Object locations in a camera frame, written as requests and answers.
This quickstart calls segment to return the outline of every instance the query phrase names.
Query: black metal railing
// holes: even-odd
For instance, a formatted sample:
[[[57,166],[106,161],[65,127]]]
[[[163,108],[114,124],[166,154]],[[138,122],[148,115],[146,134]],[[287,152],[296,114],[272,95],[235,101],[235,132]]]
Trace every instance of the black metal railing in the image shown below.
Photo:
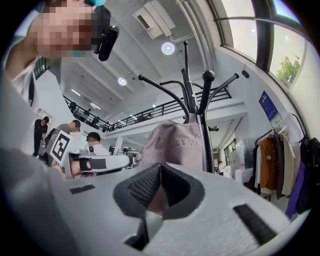
[[[40,57],[36,63],[35,63],[35,67],[34,67],[34,75],[35,75],[35,79],[38,80],[39,77],[41,77],[41,75],[46,72],[49,69],[49,65],[48,65],[48,60],[44,57]]]
[[[144,110],[140,113],[137,113],[132,116],[128,116],[127,118],[121,120],[120,122],[116,122],[114,124],[109,124],[109,122],[105,122],[101,120],[98,116],[95,116],[91,113],[89,115],[86,114],[86,110],[78,105],[71,105],[71,100],[68,99],[66,96],[63,96],[66,104],[68,105],[70,111],[72,112],[73,116],[80,120],[81,122],[99,130],[103,133],[112,132],[130,125],[134,125],[137,123],[141,123],[152,118],[157,118],[164,116],[166,114],[170,114],[173,112],[177,112],[182,110],[181,106],[178,104],[177,101],[169,101],[159,106]],[[200,103],[202,98],[202,91],[195,94],[197,101]],[[216,96],[210,102],[217,102],[221,100],[232,99],[230,93],[228,92],[227,88],[217,93]]]
[[[200,103],[202,98],[202,91],[195,94],[197,101]],[[221,101],[225,99],[232,99],[230,93],[228,92],[227,88],[217,93],[216,96],[213,97],[213,99],[210,102],[216,102]],[[144,110],[140,113],[137,113],[135,115],[129,116],[120,122],[116,122],[110,126],[109,131],[115,131],[117,129],[121,129],[123,127],[127,127],[130,125],[134,125],[137,123],[141,123],[147,120],[150,120],[152,118],[160,117],[166,114],[170,114],[173,112],[177,112],[182,110],[181,106],[178,104],[177,101],[173,100],[164,104],[161,104],[159,106],[156,106],[154,108],[150,108],[147,110]]]
[[[68,105],[73,116],[81,122],[99,130],[103,133],[107,133],[110,130],[111,125],[108,122],[101,120],[98,116],[88,113],[87,110],[78,106],[66,96],[63,96],[66,104]]]

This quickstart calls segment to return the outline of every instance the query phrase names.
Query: purple garment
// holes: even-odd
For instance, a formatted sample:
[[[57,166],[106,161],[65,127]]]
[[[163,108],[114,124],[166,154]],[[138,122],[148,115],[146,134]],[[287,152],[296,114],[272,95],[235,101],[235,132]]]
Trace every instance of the purple garment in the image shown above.
[[[292,218],[292,215],[296,213],[296,205],[299,199],[301,188],[304,184],[305,180],[305,173],[306,173],[306,166],[301,161],[298,174],[296,176],[295,185],[293,187],[292,193],[290,195],[289,203],[285,211],[285,215],[289,217],[289,219]]]

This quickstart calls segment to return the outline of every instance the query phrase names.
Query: ceiling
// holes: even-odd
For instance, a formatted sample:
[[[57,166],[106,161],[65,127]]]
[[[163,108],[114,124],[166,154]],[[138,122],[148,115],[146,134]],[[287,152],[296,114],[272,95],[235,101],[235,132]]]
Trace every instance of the ceiling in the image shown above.
[[[233,124],[234,120],[224,120],[224,121],[214,121],[212,120],[211,122],[208,121],[209,126],[219,127],[219,131],[211,131],[210,136],[211,136],[211,143],[212,143],[212,148],[216,149],[218,148],[223,140],[226,138],[226,135],[230,133],[230,128]]]
[[[180,8],[172,0],[158,0],[168,13],[175,28],[172,37],[164,34],[152,39],[133,14],[147,0],[108,0],[105,6],[111,11],[111,25],[119,27],[119,37],[109,60],[99,61],[92,51],[85,57],[62,58],[61,84],[63,94],[84,109],[91,108],[93,114],[110,123],[127,118],[130,114],[149,109],[161,91],[139,81],[143,74],[156,82],[169,79],[182,80],[184,67],[183,39],[175,43],[175,52],[165,55],[161,46],[165,42],[188,38],[190,75],[199,77],[203,63],[193,32]],[[126,86],[118,84],[118,78],[127,80]],[[101,108],[93,109],[93,103]]]
[[[149,134],[150,132],[143,132],[125,136],[123,137],[123,143],[121,148],[123,149],[124,147],[128,147],[140,151],[144,143],[147,141]],[[110,143],[111,146],[114,147],[116,145],[117,138],[107,139],[107,141]]]

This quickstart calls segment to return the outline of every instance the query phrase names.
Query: tree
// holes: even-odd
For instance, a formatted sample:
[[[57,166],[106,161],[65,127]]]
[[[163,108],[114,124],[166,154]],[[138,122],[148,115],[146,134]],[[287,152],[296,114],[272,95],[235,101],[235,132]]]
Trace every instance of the tree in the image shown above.
[[[280,63],[281,69],[276,71],[276,76],[280,79],[282,83],[284,83],[288,88],[295,80],[295,77],[300,68],[300,57],[295,55],[296,60],[292,64],[287,56],[284,57],[284,61]]]

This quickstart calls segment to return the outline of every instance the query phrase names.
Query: blue sign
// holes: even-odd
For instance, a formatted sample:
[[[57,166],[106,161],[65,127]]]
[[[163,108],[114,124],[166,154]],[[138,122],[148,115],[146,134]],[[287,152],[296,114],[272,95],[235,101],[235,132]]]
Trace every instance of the blue sign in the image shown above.
[[[263,108],[266,116],[268,117],[269,121],[273,120],[277,114],[279,113],[278,110],[276,109],[275,104],[272,102],[268,94],[263,91],[261,98],[259,100],[259,103],[261,107]]]

